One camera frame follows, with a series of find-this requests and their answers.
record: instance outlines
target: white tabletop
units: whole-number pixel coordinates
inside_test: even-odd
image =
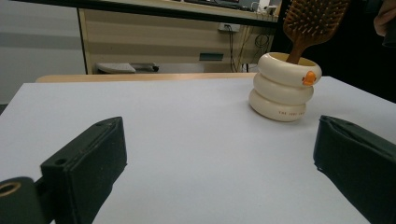
[[[94,223],[368,223],[313,150],[320,115],[396,143],[396,104],[330,77],[304,117],[248,104],[252,79],[24,84],[0,116],[0,180],[30,176],[74,137],[122,116],[128,165]]]

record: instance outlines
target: hairbrush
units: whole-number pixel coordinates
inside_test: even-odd
[[[298,63],[304,50],[332,38],[350,0],[291,0],[283,31],[293,43],[286,62]]]

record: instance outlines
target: power outlet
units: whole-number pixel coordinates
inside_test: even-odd
[[[224,23],[224,22],[221,22],[219,24],[219,30],[221,30],[221,31],[230,31],[230,28],[231,28],[231,31],[233,31],[233,32],[239,32],[241,25],[232,24],[232,23]]]

